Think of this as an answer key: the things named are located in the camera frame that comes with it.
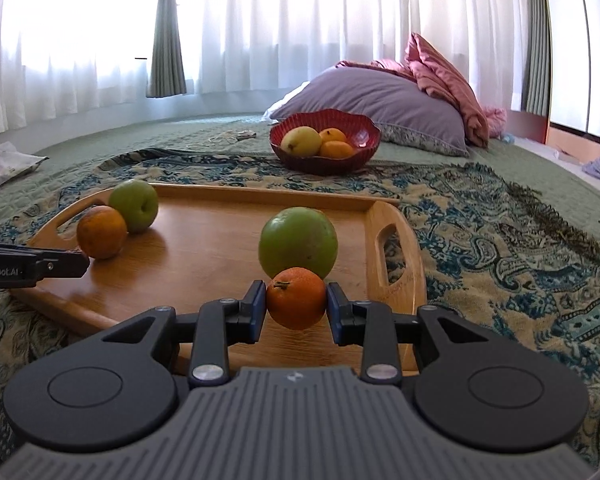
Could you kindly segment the small orange tangerine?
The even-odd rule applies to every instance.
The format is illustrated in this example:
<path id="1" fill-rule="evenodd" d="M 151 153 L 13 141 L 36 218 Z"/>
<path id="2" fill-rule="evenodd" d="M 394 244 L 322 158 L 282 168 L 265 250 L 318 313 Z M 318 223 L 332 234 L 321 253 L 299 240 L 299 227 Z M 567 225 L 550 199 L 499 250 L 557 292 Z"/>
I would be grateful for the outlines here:
<path id="1" fill-rule="evenodd" d="M 268 284 L 265 304 L 271 318 L 279 325 L 290 330 L 307 330 L 324 315 L 325 282 L 300 266 L 283 270 Z"/>

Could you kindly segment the small green apple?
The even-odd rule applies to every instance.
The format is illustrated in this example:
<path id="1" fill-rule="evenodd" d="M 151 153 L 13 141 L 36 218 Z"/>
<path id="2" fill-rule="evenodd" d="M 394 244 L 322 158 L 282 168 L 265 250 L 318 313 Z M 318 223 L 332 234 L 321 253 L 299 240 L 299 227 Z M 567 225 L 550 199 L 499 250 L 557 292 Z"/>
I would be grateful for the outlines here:
<path id="1" fill-rule="evenodd" d="M 127 180 L 112 190 L 108 205 L 122 215 L 130 234 L 138 234 L 154 223 L 159 209 L 159 197 L 149 183 Z"/>

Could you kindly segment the white crumpled bag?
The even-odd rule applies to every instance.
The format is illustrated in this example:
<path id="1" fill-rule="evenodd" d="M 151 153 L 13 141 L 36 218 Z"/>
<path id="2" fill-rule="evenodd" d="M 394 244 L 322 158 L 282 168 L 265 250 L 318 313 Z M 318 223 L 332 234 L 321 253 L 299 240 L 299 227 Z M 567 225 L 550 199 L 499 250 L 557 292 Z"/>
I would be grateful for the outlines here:
<path id="1" fill-rule="evenodd" d="M 0 186 L 16 177 L 37 170 L 46 156 L 24 154 L 17 151 L 10 142 L 0 144 Z"/>

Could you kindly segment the large orange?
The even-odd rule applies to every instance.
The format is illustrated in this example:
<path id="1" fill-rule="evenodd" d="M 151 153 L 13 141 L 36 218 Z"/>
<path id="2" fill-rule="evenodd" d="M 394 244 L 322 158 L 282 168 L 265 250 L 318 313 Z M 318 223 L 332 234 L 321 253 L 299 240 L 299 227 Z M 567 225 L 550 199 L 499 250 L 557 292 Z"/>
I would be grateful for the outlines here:
<path id="1" fill-rule="evenodd" d="M 79 248 L 96 260 L 116 256 L 127 236 L 128 229 L 122 215 L 109 206 L 91 208 L 76 227 Z"/>

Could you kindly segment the large green apple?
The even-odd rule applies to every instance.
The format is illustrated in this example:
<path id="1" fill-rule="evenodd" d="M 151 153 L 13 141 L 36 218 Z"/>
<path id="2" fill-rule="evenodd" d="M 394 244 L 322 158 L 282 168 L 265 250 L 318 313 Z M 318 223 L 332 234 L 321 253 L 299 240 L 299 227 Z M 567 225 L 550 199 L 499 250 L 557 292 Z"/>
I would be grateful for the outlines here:
<path id="1" fill-rule="evenodd" d="M 326 278 L 338 256 L 337 233 L 321 211 L 287 208 L 265 223 L 258 256 L 262 270 L 270 278 L 296 266 Z"/>

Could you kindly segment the patterned teal beige throw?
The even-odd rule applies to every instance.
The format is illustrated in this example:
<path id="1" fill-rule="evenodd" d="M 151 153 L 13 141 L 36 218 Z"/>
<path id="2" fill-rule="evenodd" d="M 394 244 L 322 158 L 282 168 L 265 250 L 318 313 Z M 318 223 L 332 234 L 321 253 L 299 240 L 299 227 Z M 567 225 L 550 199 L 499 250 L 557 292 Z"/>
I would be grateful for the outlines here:
<path id="1" fill-rule="evenodd" d="M 590 408 L 571 445 L 600 468 L 600 236 L 567 219 L 600 220 L 600 196 L 547 164 L 522 172 L 541 176 L 544 190 L 478 162 L 372 162 L 347 177 L 320 178 L 266 155 L 150 148 L 1 192 L 0 242 L 22 243 L 76 200 L 131 178 L 395 198 L 422 250 L 430 304 L 515 339 L 584 381 Z"/>

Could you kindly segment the red fruit bowl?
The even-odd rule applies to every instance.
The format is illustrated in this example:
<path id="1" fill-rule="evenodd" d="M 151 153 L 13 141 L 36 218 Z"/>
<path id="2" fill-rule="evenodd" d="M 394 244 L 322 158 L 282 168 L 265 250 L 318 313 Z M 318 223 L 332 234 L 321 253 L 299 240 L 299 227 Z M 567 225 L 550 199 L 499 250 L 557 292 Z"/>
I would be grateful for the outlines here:
<path id="1" fill-rule="evenodd" d="M 343 159 L 322 156 L 298 158 L 286 154 L 280 147 L 284 135 L 294 127 L 304 126 L 312 127 L 316 131 L 327 127 L 339 129 L 353 146 L 354 154 Z M 360 170 L 375 155 L 379 144 L 380 131 L 370 118 L 332 108 L 312 113 L 292 114 L 270 130 L 271 148 L 285 167 L 305 174 L 319 174 L 320 176 L 342 176 Z"/>

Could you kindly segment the orange in bowl rear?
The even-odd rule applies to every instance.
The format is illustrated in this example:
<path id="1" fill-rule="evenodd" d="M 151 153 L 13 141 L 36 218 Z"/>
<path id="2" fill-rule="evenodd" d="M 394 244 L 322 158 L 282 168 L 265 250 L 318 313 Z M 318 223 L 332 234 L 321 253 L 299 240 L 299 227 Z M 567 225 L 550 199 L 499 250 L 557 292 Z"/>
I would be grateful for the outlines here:
<path id="1" fill-rule="evenodd" d="M 338 128 L 325 128 L 320 131 L 320 137 L 323 143 L 326 142 L 347 142 L 347 136 Z"/>

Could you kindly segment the yellow mango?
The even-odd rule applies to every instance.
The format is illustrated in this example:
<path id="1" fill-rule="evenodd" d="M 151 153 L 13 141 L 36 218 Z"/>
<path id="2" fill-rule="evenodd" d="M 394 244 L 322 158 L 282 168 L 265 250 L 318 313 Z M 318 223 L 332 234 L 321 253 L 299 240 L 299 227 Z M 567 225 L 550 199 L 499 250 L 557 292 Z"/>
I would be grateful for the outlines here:
<path id="1" fill-rule="evenodd" d="M 312 157 L 320 151 L 321 146 L 320 134 L 308 126 L 289 130 L 280 142 L 280 148 L 287 155 L 297 158 Z"/>

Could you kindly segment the purple pillow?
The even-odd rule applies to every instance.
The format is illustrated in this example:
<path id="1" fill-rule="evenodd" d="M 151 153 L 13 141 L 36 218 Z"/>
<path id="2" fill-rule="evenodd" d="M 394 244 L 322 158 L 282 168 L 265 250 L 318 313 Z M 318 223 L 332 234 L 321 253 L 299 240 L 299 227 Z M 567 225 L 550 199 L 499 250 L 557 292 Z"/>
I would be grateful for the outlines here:
<path id="1" fill-rule="evenodd" d="M 446 156 L 466 157 L 462 116 L 450 103 L 432 98 L 413 81 L 380 70 L 332 67 L 274 103 L 269 120 L 319 110 L 364 115 L 381 140 Z"/>

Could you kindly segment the white sheer curtain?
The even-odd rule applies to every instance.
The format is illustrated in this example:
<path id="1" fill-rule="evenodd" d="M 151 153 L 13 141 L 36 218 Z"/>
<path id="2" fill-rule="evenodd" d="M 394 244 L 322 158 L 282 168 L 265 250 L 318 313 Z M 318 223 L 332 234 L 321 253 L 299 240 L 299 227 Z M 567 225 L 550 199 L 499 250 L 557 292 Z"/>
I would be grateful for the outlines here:
<path id="1" fill-rule="evenodd" d="M 186 93 L 147 96 L 157 0 L 0 0 L 0 134 L 260 107 L 341 60 L 399 61 L 418 32 L 478 99 L 518 105 L 527 0 L 176 0 Z"/>

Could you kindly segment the green curtain left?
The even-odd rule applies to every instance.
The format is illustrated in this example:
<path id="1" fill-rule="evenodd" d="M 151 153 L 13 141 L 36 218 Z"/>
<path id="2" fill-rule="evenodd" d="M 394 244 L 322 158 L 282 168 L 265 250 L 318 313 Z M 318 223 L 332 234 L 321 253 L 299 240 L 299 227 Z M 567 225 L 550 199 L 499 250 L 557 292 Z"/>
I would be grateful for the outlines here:
<path id="1" fill-rule="evenodd" d="M 176 0 L 157 0 L 147 96 L 161 99 L 185 93 L 178 3 Z"/>

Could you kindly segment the green curtain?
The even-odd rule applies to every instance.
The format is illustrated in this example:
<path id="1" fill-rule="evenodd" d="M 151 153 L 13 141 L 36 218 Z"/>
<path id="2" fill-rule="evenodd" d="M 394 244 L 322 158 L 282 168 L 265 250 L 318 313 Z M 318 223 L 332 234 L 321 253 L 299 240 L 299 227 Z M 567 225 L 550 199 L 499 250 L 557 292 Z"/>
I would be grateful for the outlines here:
<path id="1" fill-rule="evenodd" d="M 528 44 L 522 108 L 547 117 L 550 110 L 550 12 L 547 0 L 528 1 Z"/>
<path id="2" fill-rule="evenodd" d="M 176 0 L 157 0 L 147 96 L 161 99 L 185 93 L 178 3 Z"/>

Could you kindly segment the green quilted bedspread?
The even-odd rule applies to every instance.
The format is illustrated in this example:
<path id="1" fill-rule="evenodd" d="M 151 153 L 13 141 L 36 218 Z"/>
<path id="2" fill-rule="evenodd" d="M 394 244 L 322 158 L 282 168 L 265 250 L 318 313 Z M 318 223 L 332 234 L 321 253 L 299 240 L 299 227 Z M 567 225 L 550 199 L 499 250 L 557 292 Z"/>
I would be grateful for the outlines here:
<path id="1" fill-rule="evenodd" d="M 267 122 L 254 116 L 204 117 L 182 122 L 150 122 L 80 136 L 44 148 L 47 160 L 38 170 L 5 184 L 0 191 L 0 240 L 27 238 L 77 197 L 101 190 L 172 160 L 166 175 L 185 182 L 193 177 L 196 158 L 220 164 L 204 178 L 216 184 L 243 186 L 230 162 L 259 157 L 262 178 L 296 191 L 317 188 L 409 200 L 422 185 L 424 193 L 450 194 L 451 184 L 466 188 L 454 194 L 457 205 L 472 198 L 483 205 L 507 205 L 503 193 L 516 188 L 541 220 L 553 222 L 572 240 L 600 248 L 600 182 L 571 172 L 515 144 L 493 141 L 485 150 L 472 148 L 466 158 L 428 153 L 392 143 L 381 144 L 370 163 L 351 177 L 323 178 L 290 174 L 268 143 Z"/>

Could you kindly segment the pink blanket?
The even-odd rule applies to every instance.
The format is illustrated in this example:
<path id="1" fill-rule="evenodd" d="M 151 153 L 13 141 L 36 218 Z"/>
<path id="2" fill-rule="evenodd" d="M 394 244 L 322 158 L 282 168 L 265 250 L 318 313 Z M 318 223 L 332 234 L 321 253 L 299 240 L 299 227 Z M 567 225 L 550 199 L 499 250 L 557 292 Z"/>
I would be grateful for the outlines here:
<path id="1" fill-rule="evenodd" d="M 463 119 L 465 138 L 478 148 L 504 132 L 504 108 L 482 106 L 463 74 L 418 32 L 412 32 L 401 62 L 383 58 L 369 63 L 339 61 L 336 68 L 378 70 L 414 82 L 430 98 L 451 104 Z"/>

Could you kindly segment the green curtain right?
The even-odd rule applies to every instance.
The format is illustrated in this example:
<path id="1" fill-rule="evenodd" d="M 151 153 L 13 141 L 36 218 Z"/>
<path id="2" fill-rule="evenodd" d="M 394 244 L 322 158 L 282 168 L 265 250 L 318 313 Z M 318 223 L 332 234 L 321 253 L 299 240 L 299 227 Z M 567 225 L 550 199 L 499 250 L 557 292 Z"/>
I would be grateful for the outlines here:
<path id="1" fill-rule="evenodd" d="M 528 44 L 522 108 L 547 117 L 550 110 L 550 12 L 547 0 L 528 1 Z"/>

